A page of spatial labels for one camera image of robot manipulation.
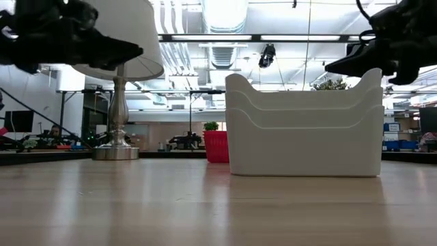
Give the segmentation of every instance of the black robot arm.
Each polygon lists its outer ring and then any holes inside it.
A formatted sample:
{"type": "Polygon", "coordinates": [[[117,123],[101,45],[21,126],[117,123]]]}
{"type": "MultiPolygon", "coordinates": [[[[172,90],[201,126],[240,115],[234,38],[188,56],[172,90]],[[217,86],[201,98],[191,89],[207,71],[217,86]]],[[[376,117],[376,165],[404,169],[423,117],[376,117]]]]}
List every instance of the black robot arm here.
{"type": "Polygon", "coordinates": [[[0,64],[30,74],[40,64],[87,64],[115,70],[140,56],[136,44],[102,35],[95,27],[98,11],[81,0],[16,0],[15,14],[0,11],[0,64]]]}
{"type": "Polygon", "coordinates": [[[403,0],[370,17],[356,0],[372,30],[360,35],[360,42],[347,45],[346,57],[328,64],[327,72],[361,77],[369,69],[381,68],[394,75],[389,82],[411,84],[419,69],[437,64],[437,1],[403,0]],[[365,40],[372,34],[375,38],[365,40]]]}

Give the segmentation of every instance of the white lamp shade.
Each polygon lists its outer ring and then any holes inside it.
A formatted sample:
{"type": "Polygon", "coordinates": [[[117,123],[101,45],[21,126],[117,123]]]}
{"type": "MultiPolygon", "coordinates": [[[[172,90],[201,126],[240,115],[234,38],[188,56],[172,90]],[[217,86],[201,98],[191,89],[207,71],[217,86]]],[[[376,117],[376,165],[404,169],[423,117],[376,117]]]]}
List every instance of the white lamp shade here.
{"type": "MultiPolygon", "coordinates": [[[[124,64],[128,81],[146,81],[164,73],[154,11],[148,0],[84,0],[92,4],[99,17],[96,29],[104,36],[139,45],[144,54],[124,64]]],[[[76,65],[74,69],[97,79],[112,80],[117,71],[76,65]]]]}

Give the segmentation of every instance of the red planter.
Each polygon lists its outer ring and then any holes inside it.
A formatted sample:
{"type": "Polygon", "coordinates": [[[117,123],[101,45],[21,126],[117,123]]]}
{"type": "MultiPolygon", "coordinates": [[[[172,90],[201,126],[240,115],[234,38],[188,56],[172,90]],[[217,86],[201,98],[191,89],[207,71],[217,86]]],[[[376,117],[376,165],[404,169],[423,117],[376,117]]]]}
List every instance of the red planter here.
{"type": "Polygon", "coordinates": [[[226,131],[204,131],[206,158],[211,163],[229,163],[226,131]]]}

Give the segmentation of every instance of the green plant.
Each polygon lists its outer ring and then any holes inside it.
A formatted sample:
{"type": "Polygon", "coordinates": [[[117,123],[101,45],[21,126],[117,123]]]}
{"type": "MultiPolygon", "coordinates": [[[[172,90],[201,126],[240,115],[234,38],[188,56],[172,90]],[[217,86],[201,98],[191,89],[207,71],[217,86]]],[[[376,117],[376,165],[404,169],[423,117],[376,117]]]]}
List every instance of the green plant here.
{"type": "Polygon", "coordinates": [[[350,89],[350,85],[343,82],[343,79],[337,79],[336,81],[329,79],[327,82],[314,84],[313,88],[315,90],[347,90],[350,89]]]}
{"type": "Polygon", "coordinates": [[[219,124],[217,122],[206,122],[203,127],[205,131],[217,131],[219,129],[219,124]]]}

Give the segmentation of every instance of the potted plant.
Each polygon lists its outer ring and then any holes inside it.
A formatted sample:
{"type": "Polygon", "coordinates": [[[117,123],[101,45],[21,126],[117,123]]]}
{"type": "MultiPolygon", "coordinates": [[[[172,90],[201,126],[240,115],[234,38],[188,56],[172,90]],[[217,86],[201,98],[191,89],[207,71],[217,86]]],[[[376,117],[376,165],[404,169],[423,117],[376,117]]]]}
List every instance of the potted plant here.
{"type": "Polygon", "coordinates": [[[206,122],[203,127],[205,131],[217,131],[219,129],[219,124],[217,122],[206,122]]]}
{"type": "Polygon", "coordinates": [[[217,122],[206,122],[203,127],[205,138],[206,158],[210,163],[229,163],[229,152],[227,149],[227,132],[218,131],[217,122]]]}
{"type": "Polygon", "coordinates": [[[321,84],[314,84],[314,90],[348,90],[350,89],[350,85],[346,82],[343,82],[343,79],[337,79],[333,81],[332,79],[327,80],[327,82],[321,84]]]}

